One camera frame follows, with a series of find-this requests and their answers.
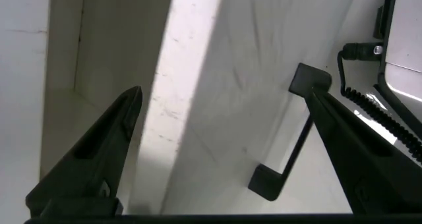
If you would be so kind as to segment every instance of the white surface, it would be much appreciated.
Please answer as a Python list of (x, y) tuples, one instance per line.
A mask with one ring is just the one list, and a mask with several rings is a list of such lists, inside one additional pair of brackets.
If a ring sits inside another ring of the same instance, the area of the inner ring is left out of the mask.
[(41, 178), (99, 115), (73, 92), (81, 18), (82, 0), (51, 0)]
[(41, 177), (50, 172), (100, 115), (100, 110), (90, 105), (72, 89), (47, 92)]
[(385, 80), (397, 98), (422, 121), (422, 73), (387, 63)]
[(422, 73), (422, 2), (395, 0), (393, 4), (385, 61)]
[(47, 90), (73, 89), (83, 0), (51, 0)]
[[(299, 62), (325, 67), (351, 0), (220, 1), (172, 2), (131, 212), (349, 211), (321, 157), (302, 166), (322, 174), (319, 183), (298, 175), (301, 183), (289, 184), (294, 192), (283, 201), (268, 204), (246, 186), (258, 162), (282, 169), (308, 115), (287, 92), (293, 73)], [(291, 209), (280, 209), (289, 202)]]
[(0, 0), (0, 217), (29, 219), (40, 176), (49, 0)]
[(82, 97), (106, 109), (141, 85), (147, 105), (169, 2), (84, 0), (75, 84)]

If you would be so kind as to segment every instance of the black metal bracket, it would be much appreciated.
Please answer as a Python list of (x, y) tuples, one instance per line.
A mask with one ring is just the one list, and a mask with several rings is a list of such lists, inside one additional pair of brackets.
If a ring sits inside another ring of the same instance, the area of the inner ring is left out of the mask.
[[(330, 89), (330, 86), (331, 76), (327, 72), (299, 63), (295, 76), (291, 81), (289, 92), (302, 98), (306, 98), (312, 93), (313, 88), (318, 88), (319, 90), (327, 92), (328, 89)], [(269, 201), (276, 200), (280, 195), (291, 170), (293, 169), (312, 125), (313, 121), (311, 116), (309, 116), (301, 134), (299, 135), (290, 158), (287, 161), (283, 173), (280, 174), (263, 164), (259, 164), (255, 168), (252, 178), (249, 181), (248, 189)]]
[(27, 195), (31, 217), (121, 213), (116, 193), (141, 106), (140, 86), (114, 101)]

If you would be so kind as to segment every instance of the black plastic part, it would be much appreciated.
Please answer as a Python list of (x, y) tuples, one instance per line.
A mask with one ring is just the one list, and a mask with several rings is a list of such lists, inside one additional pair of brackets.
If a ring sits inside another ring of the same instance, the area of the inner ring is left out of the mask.
[[(394, 3), (396, 0), (385, 0), (384, 14), (386, 15), (384, 31), (384, 50), (388, 49), (388, 36), (390, 35), (391, 21), (394, 12)], [(394, 95), (394, 93), (388, 87), (385, 81), (385, 62), (386, 54), (382, 56), (379, 72), (378, 72), (378, 84), (375, 85), (375, 89), (379, 94), (386, 100), (386, 102), (393, 108), (393, 110), (400, 116), (403, 122), (415, 133), (419, 139), (422, 139), (422, 123), (415, 117), (415, 115)]]
[(304, 63), (299, 63), (295, 76), (291, 81), (289, 92), (305, 98), (311, 93), (314, 87), (328, 91), (330, 86), (331, 76), (327, 72)]
[(41, 217), (115, 217), (123, 212), (117, 198), (54, 198), (48, 202)]
[(142, 106), (139, 86), (121, 94), (27, 195), (31, 217), (52, 199), (114, 198)]
[(290, 175), (291, 170), (293, 169), (303, 144), (306, 141), (306, 137), (308, 137), (312, 124), (312, 119), (309, 117), (289, 157), (289, 160), (287, 161), (287, 165), (284, 168), (283, 173), (279, 174), (271, 168), (263, 164), (259, 164), (255, 168), (251, 181), (249, 181), (248, 189), (252, 190), (268, 201), (274, 201), (278, 198), (284, 187), (284, 184), (287, 181), (287, 178)]
[[(299, 63), (295, 76), (291, 81), (289, 92), (305, 98), (312, 93), (313, 88), (319, 88), (320, 90), (327, 92), (328, 89), (330, 89), (330, 86), (331, 76), (327, 72)], [(306, 137), (311, 130), (312, 123), (312, 119), (309, 117), (289, 157), (289, 160), (287, 161), (283, 173), (279, 174), (271, 168), (263, 164), (259, 164), (255, 168), (252, 178), (249, 181), (249, 190), (252, 190), (268, 201), (274, 201), (278, 198), (284, 184), (287, 181), (290, 171), (293, 169), (303, 144), (306, 141)]]
[(383, 40), (386, 36), (386, 29), (391, 4), (391, 0), (385, 0), (384, 6), (379, 7), (377, 10), (377, 19), (375, 20), (375, 27), (373, 33), (373, 37), (376, 39)]
[(330, 94), (306, 102), (354, 214), (422, 212), (418, 165)]

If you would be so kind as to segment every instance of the white panel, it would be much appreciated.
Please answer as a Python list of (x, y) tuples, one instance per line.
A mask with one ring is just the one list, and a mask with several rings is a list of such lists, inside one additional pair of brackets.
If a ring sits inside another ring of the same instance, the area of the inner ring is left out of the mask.
[(41, 177), (100, 117), (100, 111), (72, 89), (48, 91), (45, 100)]
[[(350, 3), (173, 0), (131, 212), (280, 212), (277, 202), (263, 208), (267, 201), (247, 183), (259, 162), (280, 171), (309, 114), (287, 91), (297, 64), (326, 67)], [(332, 167), (322, 164), (316, 171), (341, 193)], [(291, 211), (349, 211), (343, 194), (318, 187), (315, 200)]]
[(0, 0), (0, 217), (29, 219), (38, 183), (49, 0)]
[(170, 0), (84, 0), (76, 92), (103, 111), (120, 93), (142, 86), (142, 109), (118, 190), (125, 211), (169, 4)]
[(74, 86), (83, 0), (51, 0), (47, 90)]

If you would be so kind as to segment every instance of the coiled cable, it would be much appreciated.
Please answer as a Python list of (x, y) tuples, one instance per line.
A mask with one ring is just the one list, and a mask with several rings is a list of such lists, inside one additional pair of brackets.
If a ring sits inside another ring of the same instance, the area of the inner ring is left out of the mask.
[(422, 143), (401, 124), (392, 119), (383, 110), (378, 108), (369, 98), (350, 87), (346, 88), (346, 79), (343, 68), (343, 51), (337, 54), (338, 71), (340, 73), (340, 93), (351, 100), (366, 112), (373, 120), (382, 125), (386, 130), (400, 140), (409, 150), (409, 153), (422, 164)]

